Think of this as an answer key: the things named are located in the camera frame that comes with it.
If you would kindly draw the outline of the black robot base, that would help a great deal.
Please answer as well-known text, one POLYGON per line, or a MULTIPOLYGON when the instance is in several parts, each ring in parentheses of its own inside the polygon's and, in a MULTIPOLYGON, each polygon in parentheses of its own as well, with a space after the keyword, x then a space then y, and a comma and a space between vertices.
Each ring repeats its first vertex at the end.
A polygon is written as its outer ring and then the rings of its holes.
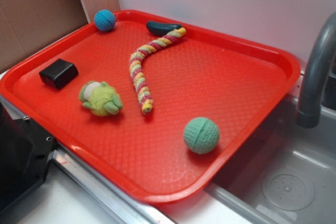
POLYGON ((13 119, 1 105, 1 213, 41 186, 56 140, 33 119, 13 119))

